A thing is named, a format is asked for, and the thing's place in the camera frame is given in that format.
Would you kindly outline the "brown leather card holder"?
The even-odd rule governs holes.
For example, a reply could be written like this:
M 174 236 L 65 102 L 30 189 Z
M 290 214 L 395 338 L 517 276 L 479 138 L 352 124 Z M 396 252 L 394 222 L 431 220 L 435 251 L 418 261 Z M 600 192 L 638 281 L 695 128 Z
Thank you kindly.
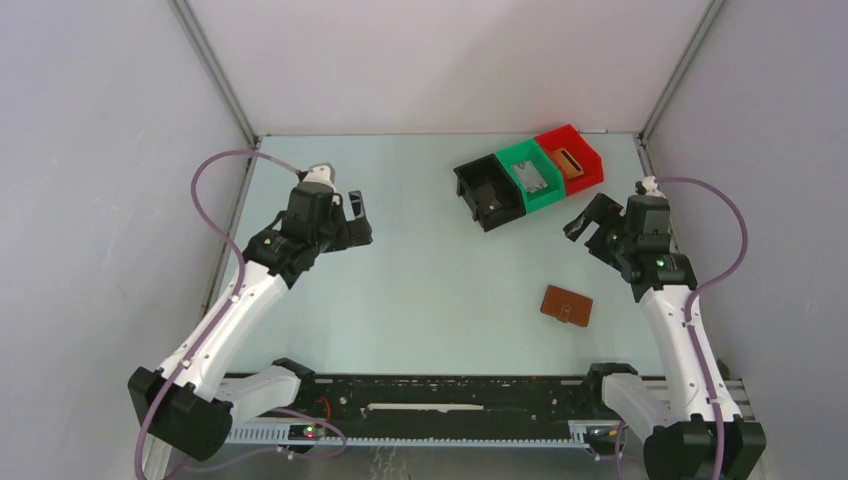
M 593 300 L 584 295 L 548 285 L 540 306 L 540 312 L 555 320 L 587 328 L 590 322 Z

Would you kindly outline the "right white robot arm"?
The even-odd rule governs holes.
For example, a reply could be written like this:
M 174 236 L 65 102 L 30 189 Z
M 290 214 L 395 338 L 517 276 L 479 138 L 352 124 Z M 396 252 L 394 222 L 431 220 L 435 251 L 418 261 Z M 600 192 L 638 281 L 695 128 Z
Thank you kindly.
M 669 394 L 661 401 L 635 373 L 609 373 L 581 392 L 596 418 L 615 412 L 643 444 L 651 479 L 746 479 L 764 453 L 763 427 L 744 419 L 720 374 L 695 296 L 687 256 L 671 250 L 670 206 L 662 196 L 632 195 L 620 205 L 597 194 L 563 229 L 617 270 L 632 289 L 656 341 Z

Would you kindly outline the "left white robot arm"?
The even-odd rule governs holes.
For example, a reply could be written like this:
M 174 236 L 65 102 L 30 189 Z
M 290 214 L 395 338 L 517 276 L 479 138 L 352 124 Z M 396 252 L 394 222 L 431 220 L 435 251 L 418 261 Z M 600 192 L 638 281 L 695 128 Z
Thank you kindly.
M 373 241 L 363 196 L 314 181 L 291 191 L 288 206 L 239 252 L 233 279 L 183 344 L 155 370 L 138 368 L 128 389 L 141 429 L 196 461 L 211 458 L 231 429 L 277 407 L 304 416 L 315 388 L 272 364 L 248 377 L 225 375 L 267 310 L 321 254 Z

